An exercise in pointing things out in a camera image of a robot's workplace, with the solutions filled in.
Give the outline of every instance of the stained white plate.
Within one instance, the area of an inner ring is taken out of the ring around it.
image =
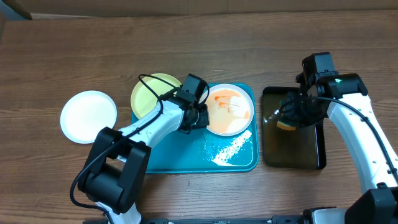
[[[229,127],[228,130],[229,131],[226,132],[226,133],[217,132],[215,130],[212,130],[211,125],[209,125],[207,127],[207,130],[209,130],[212,133],[215,133],[217,135],[220,135],[220,136],[233,136],[235,134],[241,133],[242,131],[246,130],[246,128],[248,128],[248,126],[250,125],[250,123],[251,123],[251,121],[253,119],[253,116],[254,116],[254,105],[253,105],[252,99],[250,98],[248,93],[246,93],[246,91],[244,91],[242,88],[240,88],[240,87],[238,87],[236,85],[232,85],[232,84],[219,84],[219,85],[215,85],[215,86],[211,87],[210,88],[209,97],[211,97],[212,93],[215,93],[215,92],[221,91],[221,90],[232,90],[232,91],[235,91],[235,92],[237,92],[237,93],[239,93],[241,95],[241,98],[237,102],[239,102],[239,104],[241,104],[239,106],[243,106],[245,109],[247,109],[247,111],[249,113],[248,114],[248,118],[247,119],[246,118],[242,118],[242,119],[239,119],[239,120],[235,120],[233,122],[225,120],[226,123],[229,123],[228,124],[228,127]],[[200,98],[200,102],[202,102],[205,99],[206,95],[207,95],[207,91],[204,92],[204,94]],[[208,105],[208,107],[209,107],[210,103],[212,103],[211,99],[208,99],[208,101],[206,101],[206,104]],[[235,111],[228,110],[227,113],[234,113],[234,112]],[[210,123],[211,123],[211,116],[212,116],[211,115],[211,108],[209,108]],[[220,121],[223,118],[224,118],[224,116],[220,116],[220,114],[219,114],[217,121]]]
[[[99,131],[113,128],[118,111],[114,101],[100,91],[84,91],[72,97],[61,112],[61,129],[80,144],[93,143]]]

